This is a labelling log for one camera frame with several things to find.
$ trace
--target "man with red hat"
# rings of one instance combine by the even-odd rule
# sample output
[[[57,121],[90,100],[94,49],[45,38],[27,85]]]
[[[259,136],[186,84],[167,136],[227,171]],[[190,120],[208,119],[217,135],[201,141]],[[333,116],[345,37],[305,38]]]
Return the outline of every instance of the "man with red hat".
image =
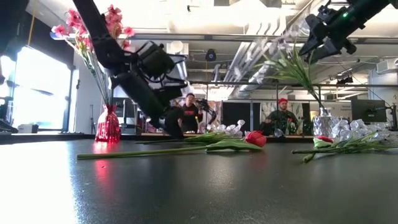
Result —
[[[298,121],[296,116],[291,112],[287,110],[287,103],[288,101],[285,98],[281,98],[278,101],[279,108],[277,111],[271,112],[268,117],[266,118],[265,123],[262,123],[260,125],[260,128],[262,129],[263,134],[269,135],[270,131],[272,129],[272,123],[275,123],[279,129],[286,129],[286,124],[288,119],[291,119],[294,125],[298,125]]]

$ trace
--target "clear glass vase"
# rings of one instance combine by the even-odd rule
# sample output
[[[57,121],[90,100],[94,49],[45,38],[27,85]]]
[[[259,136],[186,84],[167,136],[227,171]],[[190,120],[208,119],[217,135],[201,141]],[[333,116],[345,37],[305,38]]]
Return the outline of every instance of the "clear glass vase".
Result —
[[[95,141],[119,142],[120,128],[118,117],[114,113],[115,105],[104,105],[104,113],[98,118],[97,133]]]
[[[329,108],[320,108],[320,115],[313,118],[313,135],[333,137],[332,129],[338,123],[338,117],[332,116]]]

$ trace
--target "red beanie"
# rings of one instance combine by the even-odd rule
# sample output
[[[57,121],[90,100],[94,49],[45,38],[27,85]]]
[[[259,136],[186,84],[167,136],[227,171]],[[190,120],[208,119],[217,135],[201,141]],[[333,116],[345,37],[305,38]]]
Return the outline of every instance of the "red beanie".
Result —
[[[286,102],[287,103],[287,100],[285,98],[281,98],[281,99],[279,99],[278,103],[281,103],[281,102]]]

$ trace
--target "red glass vase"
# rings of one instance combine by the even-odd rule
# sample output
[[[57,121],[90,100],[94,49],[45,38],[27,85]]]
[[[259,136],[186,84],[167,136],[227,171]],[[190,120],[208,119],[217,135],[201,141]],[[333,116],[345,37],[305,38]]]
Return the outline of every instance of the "red glass vase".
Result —
[[[104,113],[102,113],[98,118],[98,128],[95,141],[120,141],[119,121],[118,117],[114,113],[115,109],[115,105],[104,105]]]

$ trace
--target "black table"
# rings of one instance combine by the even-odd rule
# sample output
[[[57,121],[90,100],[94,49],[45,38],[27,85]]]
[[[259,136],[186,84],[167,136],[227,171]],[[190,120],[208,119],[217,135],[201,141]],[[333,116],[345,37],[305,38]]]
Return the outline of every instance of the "black table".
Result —
[[[398,222],[398,157],[357,154],[302,164],[292,149],[77,161],[89,152],[181,147],[93,140],[0,146],[0,223]]]

